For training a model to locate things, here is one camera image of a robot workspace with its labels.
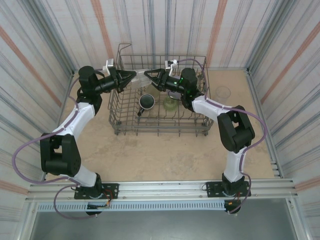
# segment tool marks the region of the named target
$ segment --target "beige table surface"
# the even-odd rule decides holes
[[[209,71],[209,84],[213,97],[216,87],[226,86],[231,96],[226,105],[242,105],[255,113],[245,74],[242,70]],[[77,83],[71,95],[76,97]],[[102,95],[97,115],[86,125],[77,141],[82,164],[99,173],[103,181],[184,181],[216,180],[226,166],[227,151],[223,147],[217,123],[208,136],[185,133],[114,134],[108,122],[109,94]],[[62,119],[74,104],[68,100]],[[262,136],[260,124],[250,118],[256,142]],[[273,178],[270,156],[265,142],[249,150],[244,171],[252,178]]]

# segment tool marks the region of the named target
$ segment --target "clear glass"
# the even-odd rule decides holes
[[[231,96],[231,91],[229,88],[227,88],[226,86],[218,86],[214,91],[213,100],[220,104],[225,105],[230,96]]]

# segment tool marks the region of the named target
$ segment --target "dish rack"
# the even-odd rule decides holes
[[[159,69],[165,68],[165,60],[193,58],[203,64],[206,71],[208,86],[204,81],[202,71],[193,61],[179,63],[173,68],[172,76],[179,76],[184,68],[194,68],[198,78],[198,88],[204,93],[208,91],[210,97],[209,78],[207,61],[205,56],[198,55],[173,55],[173,54],[126,54],[125,49],[130,47],[131,43],[120,43],[118,46],[116,66],[120,70],[139,70],[139,69]],[[146,91],[146,87],[132,89],[129,84],[123,92],[117,93],[113,90],[110,94],[108,109],[110,111],[109,123],[114,129],[114,133],[126,134],[135,133],[194,133],[208,135],[208,131],[213,125],[213,120],[203,114],[191,112],[185,109],[181,101],[174,111],[168,111],[164,108],[164,99],[168,96],[167,92],[161,92],[155,98],[155,104],[151,110],[145,111],[140,117],[139,98]]]

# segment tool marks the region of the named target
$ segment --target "metal plate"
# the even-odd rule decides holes
[[[243,184],[240,189],[240,197],[245,197],[247,195],[248,189],[249,189],[249,182],[245,181],[245,184]],[[209,181],[206,182],[206,193],[208,198],[220,198],[220,197],[235,197],[228,196],[224,193],[224,188],[222,187],[222,181]]]
[[[102,183],[103,189],[108,189],[112,192],[112,197],[110,196],[110,192],[106,191],[107,196],[109,199],[117,199],[118,198],[118,192],[119,192],[119,184],[118,183]],[[82,187],[77,187],[76,191],[74,193],[74,199],[94,199],[94,200],[107,200],[107,197],[105,194],[101,194],[100,197],[92,198],[89,195],[87,195]]]

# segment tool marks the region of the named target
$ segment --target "cup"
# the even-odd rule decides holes
[[[226,86],[218,86],[214,92],[213,100],[225,105],[227,103],[228,98],[231,96],[231,91]]]
[[[143,94],[139,98],[140,110],[138,116],[140,117],[145,110],[152,109],[155,105],[155,99],[151,94]]]

